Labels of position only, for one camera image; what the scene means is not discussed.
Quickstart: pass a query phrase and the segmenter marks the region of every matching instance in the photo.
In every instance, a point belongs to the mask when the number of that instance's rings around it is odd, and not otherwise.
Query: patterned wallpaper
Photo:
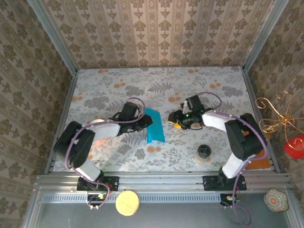
[[[304,0],[290,0],[251,68],[251,80],[257,96],[269,98],[283,112],[287,103],[279,101],[275,92],[288,91],[292,97],[291,114],[304,117]],[[264,116],[274,117],[267,109]],[[295,124],[302,131],[304,121]],[[289,138],[300,134],[289,129]],[[283,128],[272,139],[282,169],[289,172],[304,214],[304,159],[290,159],[283,150]]]
[[[0,1],[0,227],[19,227],[71,75],[26,0]]]
[[[79,69],[240,66],[274,0],[42,0]]]

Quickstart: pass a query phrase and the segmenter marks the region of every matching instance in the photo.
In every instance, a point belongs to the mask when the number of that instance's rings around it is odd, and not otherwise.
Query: yellow sponge
[[[136,213],[139,208],[139,198],[133,191],[124,191],[116,199],[116,209],[125,216]]]

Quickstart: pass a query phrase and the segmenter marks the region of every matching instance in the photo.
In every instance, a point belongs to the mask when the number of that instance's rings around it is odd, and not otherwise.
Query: blue cloth
[[[161,114],[150,108],[146,108],[145,114],[149,115],[153,120],[153,123],[148,126],[147,143],[151,143],[152,140],[165,143],[166,141],[162,128]]]

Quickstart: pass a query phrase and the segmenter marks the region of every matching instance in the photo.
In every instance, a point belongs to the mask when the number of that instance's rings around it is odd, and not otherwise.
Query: small bowl
[[[264,196],[264,202],[273,212],[284,212],[288,210],[286,194],[276,189],[268,190]]]

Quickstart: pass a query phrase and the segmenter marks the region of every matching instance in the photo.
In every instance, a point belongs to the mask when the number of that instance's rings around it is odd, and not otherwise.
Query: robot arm
[[[75,140],[68,157],[68,164],[87,179],[102,182],[103,172],[88,159],[92,143],[100,139],[116,137],[123,133],[141,131],[153,123],[152,118],[148,115],[144,115],[133,123],[126,123],[136,120],[138,115],[139,106],[132,102],[126,102],[121,112],[104,121],[103,124],[93,123],[89,129],[83,130]],[[76,121],[72,121],[67,126],[54,147],[58,157],[65,159],[71,140],[82,127]]]
[[[240,118],[253,126],[266,143],[251,114],[246,113]],[[205,126],[215,127],[227,133],[232,154],[221,171],[228,179],[234,178],[244,164],[263,149],[256,135],[238,120],[217,115],[213,111],[207,111],[202,115],[202,121]]]
[[[187,98],[181,106],[183,110],[172,112],[169,115],[168,121],[173,123],[175,127],[186,130],[190,129],[193,123],[199,123],[202,126],[214,127],[227,133],[232,154],[226,164],[220,168],[218,181],[222,187],[233,183],[234,178],[244,164],[263,149],[257,136],[240,121],[218,115],[211,108],[205,109],[197,95]],[[240,118],[249,123],[266,144],[266,140],[253,116],[246,113]]]

